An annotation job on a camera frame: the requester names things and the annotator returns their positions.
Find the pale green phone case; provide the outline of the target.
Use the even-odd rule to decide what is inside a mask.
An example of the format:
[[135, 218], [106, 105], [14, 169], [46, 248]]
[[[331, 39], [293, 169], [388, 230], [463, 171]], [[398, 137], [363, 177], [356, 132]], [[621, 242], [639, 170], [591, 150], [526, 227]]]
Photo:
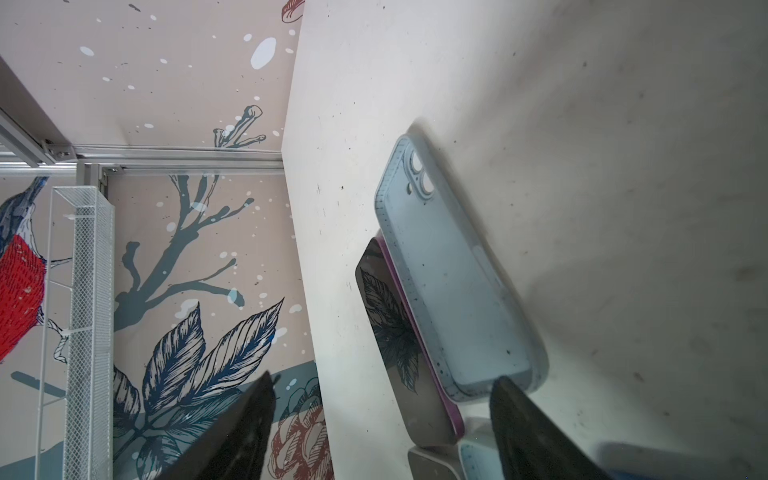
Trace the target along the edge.
[[467, 480], [504, 480], [499, 450], [489, 420], [480, 420], [458, 443], [458, 453]]

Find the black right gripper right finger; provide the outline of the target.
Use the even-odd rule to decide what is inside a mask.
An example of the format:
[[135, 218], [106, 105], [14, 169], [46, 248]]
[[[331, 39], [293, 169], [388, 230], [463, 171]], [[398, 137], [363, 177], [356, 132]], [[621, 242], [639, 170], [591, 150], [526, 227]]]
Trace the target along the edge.
[[495, 380], [489, 407], [506, 479], [610, 479], [511, 378]]

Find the phone with black screen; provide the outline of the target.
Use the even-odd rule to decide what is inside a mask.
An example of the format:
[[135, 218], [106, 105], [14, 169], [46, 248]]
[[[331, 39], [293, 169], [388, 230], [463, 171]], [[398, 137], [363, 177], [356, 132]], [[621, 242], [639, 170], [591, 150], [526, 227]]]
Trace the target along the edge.
[[414, 480], [462, 480], [465, 478], [458, 460], [432, 450], [412, 447], [407, 454]]

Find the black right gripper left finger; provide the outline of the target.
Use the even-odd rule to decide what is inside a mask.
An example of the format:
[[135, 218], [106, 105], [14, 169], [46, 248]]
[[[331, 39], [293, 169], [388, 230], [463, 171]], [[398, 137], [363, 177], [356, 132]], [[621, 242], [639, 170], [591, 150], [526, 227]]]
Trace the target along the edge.
[[276, 403], [265, 372], [158, 479], [259, 479]]

